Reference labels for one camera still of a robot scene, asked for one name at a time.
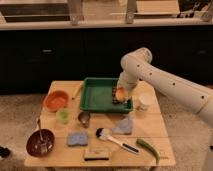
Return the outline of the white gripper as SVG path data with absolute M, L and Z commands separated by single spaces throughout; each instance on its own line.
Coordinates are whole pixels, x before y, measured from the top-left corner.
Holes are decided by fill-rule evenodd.
M 126 81 L 119 80 L 117 82 L 116 89 L 120 88 L 120 87 L 124 88 L 127 93 L 127 100 L 129 100 L 131 98 L 131 96 L 133 94 L 133 90 L 136 86 L 137 86 L 136 82 L 126 82 Z

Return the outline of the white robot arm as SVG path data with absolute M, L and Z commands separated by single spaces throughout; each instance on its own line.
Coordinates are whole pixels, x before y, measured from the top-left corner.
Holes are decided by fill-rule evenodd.
M 190 108 L 211 128 L 211 139 L 202 171 L 213 171 L 213 89 L 191 82 L 151 65 L 152 53 L 142 47 L 124 55 L 116 90 L 116 99 L 128 100 L 140 79 L 158 91 Z

